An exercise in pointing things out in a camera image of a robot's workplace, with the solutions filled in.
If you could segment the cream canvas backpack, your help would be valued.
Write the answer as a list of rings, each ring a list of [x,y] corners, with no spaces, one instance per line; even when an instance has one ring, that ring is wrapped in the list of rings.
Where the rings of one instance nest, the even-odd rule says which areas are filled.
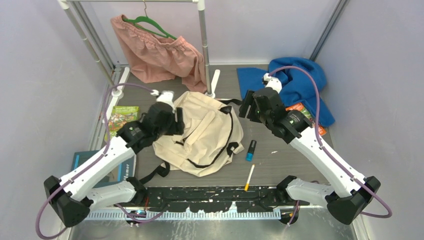
[[[227,100],[186,91],[174,105],[182,109],[183,133],[163,135],[153,142],[154,153],[163,162],[140,180],[142,184],[155,175],[166,177],[173,170],[196,177],[211,175],[245,149],[242,125]]]

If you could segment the green paperback book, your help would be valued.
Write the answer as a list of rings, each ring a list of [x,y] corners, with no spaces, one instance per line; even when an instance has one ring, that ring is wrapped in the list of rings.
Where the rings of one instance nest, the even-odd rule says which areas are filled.
[[[138,106],[114,106],[108,118],[109,134],[105,133],[104,142],[115,137],[126,123],[139,119],[140,108]]]

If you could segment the teal hardcover book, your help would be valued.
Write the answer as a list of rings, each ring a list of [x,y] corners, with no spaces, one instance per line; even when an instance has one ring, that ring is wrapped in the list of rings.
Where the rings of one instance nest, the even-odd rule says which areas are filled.
[[[96,160],[100,156],[100,154],[97,154],[97,152],[98,150],[75,152],[73,155],[71,171],[74,172],[78,169],[84,169],[85,163],[87,161],[89,161],[91,158]],[[102,163],[105,162],[108,158],[109,157],[106,156],[103,157],[95,166],[91,167],[82,176],[80,176],[78,180],[85,180],[85,177],[88,177],[89,174],[94,174],[94,177],[90,178],[90,180],[97,180],[93,188],[101,188],[118,184],[122,181],[125,181],[129,177],[135,176],[137,163],[137,157],[135,155],[129,157],[117,165],[114,165],[114,167],[104,167],[105,165]]]

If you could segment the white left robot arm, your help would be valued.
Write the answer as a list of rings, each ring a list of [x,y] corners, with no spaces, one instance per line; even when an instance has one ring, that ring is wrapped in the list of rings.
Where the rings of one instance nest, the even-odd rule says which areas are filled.
[[[67,227],[81,223],[90,212],[119,203],[141,206],[146,200],[142,180],[127,177],[113,185],[96,188],[116,166],[136,156],[162,136],[182,135],[184,112],[165,102],[154,103],[140,120],[120,128],[108,145],[75,170],[57,178],[48,177],[44,189],[48,204]]]

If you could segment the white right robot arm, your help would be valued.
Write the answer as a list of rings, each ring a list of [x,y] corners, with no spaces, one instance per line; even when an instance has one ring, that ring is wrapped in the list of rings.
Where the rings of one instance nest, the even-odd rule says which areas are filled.
[[[302,153],[329,182],[312,183],[289,175],[277,185],[279,202],[288,206],[305,201],[325,207],[340,223],[351,224],[372,201],[381,182],[375,176],[365,177],[345,162],[302,112],[287,110],[277,78],[266,73],[262,83],[264,88],[246,92],[239,116],[264,124],[274,136]]]

